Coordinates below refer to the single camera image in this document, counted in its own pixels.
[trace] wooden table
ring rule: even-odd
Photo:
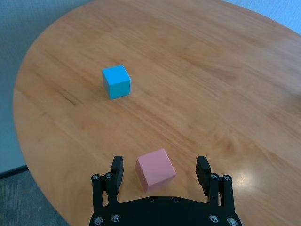
[[[124,64],[132,94],[109,100],[101,70]],[[92,215],[91,175],[124,156],[119,201],[205,201],[198,155],[233,176],[245,226],[301,222],[301,38],[218,0],[100,0],[51,25],[16,80],[28,167],[73,226]],[[144,194],[137,156],[165,148],[173,182]]]

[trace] screw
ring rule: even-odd
[[[96,217],[93,222],[95,225],[101,225],[103,223],[102,217]]]
[[[118,221],[120,221],[120,219],[121,219],[121,216],[119,214],[113,214],[111,216],[111,221],[113,221],[113,222],[118,222]]]
[[[154,203],[154,202],[155,202],[155,199],[154,199],[154,198],[149,198],[149,202],[150,202],[150,203]]]
[[[227,218],[227,222],[229,223],[229,225],[231,226],[236,226],[238,225],[237,221],[234,218]]]
[[[210,215],[209,218],[210,218],[210,220],[211,220],[212,222],[214,222],[214,223],[217,223],[217,222],[220,221],[219,218],[218,218],[218,216],[216,216],[216,215],[214,215],[214,214]]]
[[[218,175],[216,175],[215,173],[213,173],[213,174],[211,174],[211,177],[214,178],[214,179],[217,179]]]
[[[174,203],[178,203],[179,199],[175,197],[175,198],[173,198],[173,201],[174,201]]]
[[[225,178],[225,180],[231,180],[231,179],[232,179],[232,178],[231,178],[230,176],[228,176],[228,175],[225,175],[224,178]]]
[[[99,175],[94,174],[94,175],[92,176],[92,178],[93,178],[94,180],[97,180],[97,179],[99,178]]]

